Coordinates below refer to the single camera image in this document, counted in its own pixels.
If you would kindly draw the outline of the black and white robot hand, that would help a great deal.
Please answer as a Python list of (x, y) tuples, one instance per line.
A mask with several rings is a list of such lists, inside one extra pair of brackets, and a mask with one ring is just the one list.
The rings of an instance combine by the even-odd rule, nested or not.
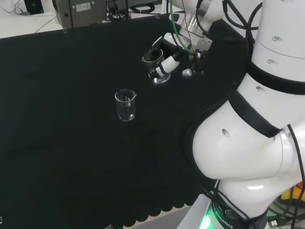
[[(196, 74), (203, 74), (205, 57), (209, 48), (212, 45), (212, 40), (203, 37), (198, 40), (197, 47), (195, 48), (195, 55), (190, 55), (191, 67), (182, 71), (184, 77), (191, 77)], [(165, 34), (159, 38), (153, 47), (157, 47), (157, 43), (164, 44), (167, 48), (174, 48), (175, 53), (167, 58), (160, 57), (156, 61), (156, 66), (149, 70), (149, 76), (155, 83), (164, 83), (170, 78), (173, 72), (180, 64), (179, 59), (188, 52), (178, 42), (176, 35), (171, 33)]]

